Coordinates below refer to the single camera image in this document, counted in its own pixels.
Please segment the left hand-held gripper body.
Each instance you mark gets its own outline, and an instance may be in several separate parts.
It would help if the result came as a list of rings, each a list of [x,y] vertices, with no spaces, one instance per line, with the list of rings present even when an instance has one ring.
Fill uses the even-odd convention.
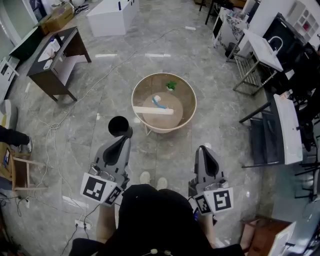
[[[126,171],[119,174],[91,163],[89,171],[83,175],[80,194],[100,205],[111,207],[129,181]]]

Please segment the person's right forearm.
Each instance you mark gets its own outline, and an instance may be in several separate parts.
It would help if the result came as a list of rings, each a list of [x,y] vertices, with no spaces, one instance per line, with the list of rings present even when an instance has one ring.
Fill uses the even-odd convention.
[[[199,225],[201,227],[201,230],[205,234],[208,242],[210,243],[212,248],[215,248],[215,241],[216,241],[216,234],[215,229],[213,225],[213,214],[207,214],[207,215],[201,215],[198,218]]]

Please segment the person's left forearm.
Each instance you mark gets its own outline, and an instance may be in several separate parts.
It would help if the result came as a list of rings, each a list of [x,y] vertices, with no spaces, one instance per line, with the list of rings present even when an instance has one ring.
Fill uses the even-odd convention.
[[[116,228],[116,210],[115,205],[112,206],[99,206],[99,215],[96,224],[96,239],[101,243],[106,243],[108,239],[117,230]]]

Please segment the person's white shoe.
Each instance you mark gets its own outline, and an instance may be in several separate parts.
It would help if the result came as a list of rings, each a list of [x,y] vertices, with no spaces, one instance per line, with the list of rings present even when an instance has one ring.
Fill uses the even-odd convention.
[[[139,177],[141,185],[150,185],[151,184],[151,175],[148,171],[143,171]]]
[[[160,177],[157,181],[156,184],[156,189],[159,190],[163,190],[163,189],[167,189],[168,188],[168,181],[165,177]]]

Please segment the white power strip with plugs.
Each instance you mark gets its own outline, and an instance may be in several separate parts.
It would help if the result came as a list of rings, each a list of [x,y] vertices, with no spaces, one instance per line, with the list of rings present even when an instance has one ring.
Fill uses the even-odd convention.
[[[75,225],[77,225],[78,228],[83,228],[83,229],[86,228],[90,230],[93,227],[93,223],[89,219],[86,219],[85,221],[75,219],[74,223]]]

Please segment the brown wooden cabinet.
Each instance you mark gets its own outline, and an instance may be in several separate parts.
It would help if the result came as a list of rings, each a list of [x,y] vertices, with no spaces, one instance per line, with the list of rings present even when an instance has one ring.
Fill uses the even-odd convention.
[[[257,215],[253,219],[243,219],[240,246],[245,256],[283,256],[294,247],[290,239],[296,222]]]

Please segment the wooden stool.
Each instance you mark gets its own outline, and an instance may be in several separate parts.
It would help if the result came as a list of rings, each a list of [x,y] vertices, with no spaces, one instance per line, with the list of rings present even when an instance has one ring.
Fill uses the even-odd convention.
[[[21,158],[30,155],[30,153],[16,153],[8,144],[0,142],[0,189],[36,191],[47,188],[31,184],[30,165],[45,167],[45,164]]]

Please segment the dark wooden washbasin desk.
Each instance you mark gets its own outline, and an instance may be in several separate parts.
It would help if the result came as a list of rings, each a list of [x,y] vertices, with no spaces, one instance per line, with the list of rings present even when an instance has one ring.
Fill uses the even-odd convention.
[[[48,55],[51,38],[57,39],[60,45],[59,51],[54,52],[54,58]],[[58,100],[56,96],[68,95],[76,102],[77,99],[68,89],[68,79],[76,63],[91,63],[92,60],[76,26],[54,33],[50,39],[31,65],[27,76],[54,101]],[[48,70],[44,70],[47,60],[53,60],[53,63]]]

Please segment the white bottle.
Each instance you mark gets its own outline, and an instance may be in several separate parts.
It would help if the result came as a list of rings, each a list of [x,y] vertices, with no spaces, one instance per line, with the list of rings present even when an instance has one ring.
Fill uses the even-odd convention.
[[[50,47],[54,50],[54,52],[59,51],[59,49],[61,48],[60,44],[58,43],[57,39],[52,37],[50,39],[50,43],[49,43]]]

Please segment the white faucet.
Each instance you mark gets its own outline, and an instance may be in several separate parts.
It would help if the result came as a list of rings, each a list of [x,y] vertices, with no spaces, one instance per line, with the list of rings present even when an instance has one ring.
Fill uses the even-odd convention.
[[[282,47],[284,45],[284,42],[279,36],[273,36],[267,42],[270,44],[273,40],[279,40],[280,41],[279,47],[278,48],[274,47],[274,50],[273,50],[273,53],[272,53],[273,56],[276,56],[278,54],[278,52],[282,49]]]

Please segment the dark flat panel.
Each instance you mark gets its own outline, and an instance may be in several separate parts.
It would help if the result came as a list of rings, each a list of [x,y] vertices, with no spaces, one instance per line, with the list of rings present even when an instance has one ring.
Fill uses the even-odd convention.
[[[44,35],[39,26],[33,28],[15,48],[9,53],[20,61],[26,61],[36,51]]]

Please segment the brown cardboard box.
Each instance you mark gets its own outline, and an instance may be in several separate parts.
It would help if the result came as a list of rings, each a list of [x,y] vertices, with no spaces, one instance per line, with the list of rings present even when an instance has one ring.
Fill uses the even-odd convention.
[[[40,27],[43,35],[61,30],[74,17],[73,7],[69,2],[55,8],[52,14],[45,16],[34,27]]]

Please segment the black table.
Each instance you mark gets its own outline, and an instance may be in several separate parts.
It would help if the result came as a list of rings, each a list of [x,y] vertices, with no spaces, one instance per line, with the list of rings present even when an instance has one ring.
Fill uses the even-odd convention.
[[[210,16],[217,17],[221,8],[225,8],[227,10],[240,8],[242,10],[245,7],[247,0],[194,0],[194,2],[199,4],[199,12],[202,11],[203,7],[208,7],[207,16],[204,23],[207,25]]]

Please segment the white cubby shelf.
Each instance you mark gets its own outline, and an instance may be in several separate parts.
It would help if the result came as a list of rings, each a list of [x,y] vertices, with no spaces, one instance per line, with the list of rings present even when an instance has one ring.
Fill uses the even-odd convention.
[[[320,46],[320,6],[315,8],[302,0],[295,0],[286,20],[306,43],[316,49]]]

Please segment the black metal frame stand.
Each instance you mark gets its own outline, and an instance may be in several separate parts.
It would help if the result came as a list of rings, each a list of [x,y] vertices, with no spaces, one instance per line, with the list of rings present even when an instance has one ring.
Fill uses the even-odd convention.
[[[242,168],[260,168],[285,163],[285,148],[280,115],[274,99],[268,101],[239,123],[250,122],[249,133],[253,164]]]

